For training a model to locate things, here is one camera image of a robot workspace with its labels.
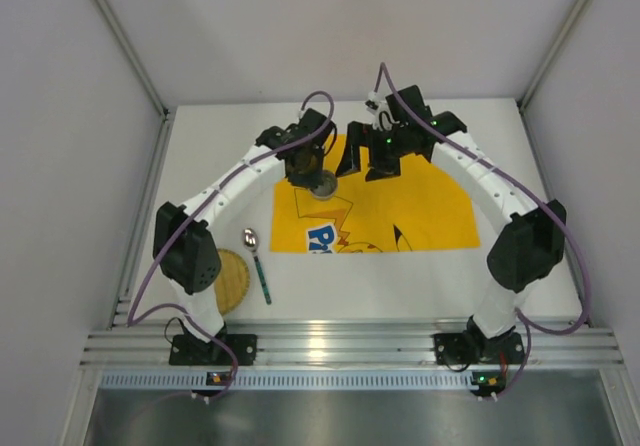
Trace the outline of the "yellow cartoon placemat cloth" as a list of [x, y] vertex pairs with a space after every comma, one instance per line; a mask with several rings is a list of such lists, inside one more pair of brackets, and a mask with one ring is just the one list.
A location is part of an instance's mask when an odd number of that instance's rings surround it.
[[421, 156], [400, 160], [397, 178], [338, 179], [319, 200], [282, 180], [274, 187], [270, 250], [276, 253], [396, 253], [474, 249], [481, 241], [470, 197]]

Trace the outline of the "spoon with green handle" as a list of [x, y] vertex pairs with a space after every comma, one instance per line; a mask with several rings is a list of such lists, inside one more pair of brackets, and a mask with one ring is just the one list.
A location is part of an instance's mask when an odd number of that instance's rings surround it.
[[242, 243], [244, 247], [251, 253], [251, 256], [253, 258], [264, 300], [267, 305], [271, 305], [271, 293], [262, 268], [262, 263], [259, 258], [259, 238], [257, 233], [252, 228], [245, 228], [242, 231]]

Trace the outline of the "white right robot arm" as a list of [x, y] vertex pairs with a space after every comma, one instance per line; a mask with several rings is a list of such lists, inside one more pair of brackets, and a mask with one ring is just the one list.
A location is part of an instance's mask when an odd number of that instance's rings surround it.
[[361, 169], [368, 151], [366, 180], [400, 175], [400, 160], [419, 155], [455, 181], [488, 219], [497, 239], [486, 264], [491, 281], [462, 333], [474, 360], [490, 358], [514, 333], [516, 310], [532, 284], [546, 278], [564, 255], [566, 210], [557, 200], [537, 203], [502, 178], [482, 154], [467, 126], [453, 112], [434, 114], [418, 86], [366, 102], [373, 119], [347, 125], [336, 175]]

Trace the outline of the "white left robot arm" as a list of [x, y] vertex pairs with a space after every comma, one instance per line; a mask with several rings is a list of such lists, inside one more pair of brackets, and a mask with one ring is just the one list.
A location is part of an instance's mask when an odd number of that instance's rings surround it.
[[225, 328], [213, 285], [222, 272], [215, 236], [266, 189], [286, 179], [308, 190], [321, 184], [325, 143], [335, 123], [314, 109], [282, 129], [264, 130], [225, 176], [179, 205], [156, 213], [153, 258], [173, 288], [183, 324], [209, 345]]

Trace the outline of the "round woven bamboo plate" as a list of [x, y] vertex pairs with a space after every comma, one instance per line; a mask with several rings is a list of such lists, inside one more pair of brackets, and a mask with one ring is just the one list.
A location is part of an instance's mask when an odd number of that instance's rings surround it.
[[250, 274], [246, 261], [237, 253], [220, 249], [221, 271], [214, 282], [216, 304], [222, 315], [234, 311], [246, 297]]

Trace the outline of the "aluminium mounting rail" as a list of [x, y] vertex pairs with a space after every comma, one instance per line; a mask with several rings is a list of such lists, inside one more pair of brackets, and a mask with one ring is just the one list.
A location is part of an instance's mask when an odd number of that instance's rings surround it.
[[[119, 307], [113, 324], [88, 335], [80, 364], [98, 367], [159, 367], [169, 360], [167, 336], [179, 332], [164, 318], [125, 325], [125, 307]], [[433, 336], [459, 332], [463, 322], [442, 320], [235, 320], [232, 333], [257, 337], [255, 363], [264, 367], [389, 366], [433, 368]], [[529, 367], [532, 369], [617, 369], [623, 356], [612, 330], [581, 327], [567, 336], [532, 335]]]

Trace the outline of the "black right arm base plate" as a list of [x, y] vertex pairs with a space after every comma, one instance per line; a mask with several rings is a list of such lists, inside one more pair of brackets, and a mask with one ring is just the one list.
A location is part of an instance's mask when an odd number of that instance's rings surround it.
[[502, 360], [521, 364], [525, 356], [525, 346], [517, 332], [490, 339], [469, 331], [437, 333], [433, 343], [436, 363], [442, 366], [499, 365]]

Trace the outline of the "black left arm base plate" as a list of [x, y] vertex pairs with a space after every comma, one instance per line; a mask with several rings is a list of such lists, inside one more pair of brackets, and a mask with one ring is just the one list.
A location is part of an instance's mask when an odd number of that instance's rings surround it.
[[[224, 344], [231, 350], [239, 366], [252, 366], [257, 355], [257, 336], [254, 334], [226, 334]], [[168, 360], [171, 366], [231, 366], [231, 355], [213, 342], [204, 342], [189, 332], [175, 335], [171, 340]]]

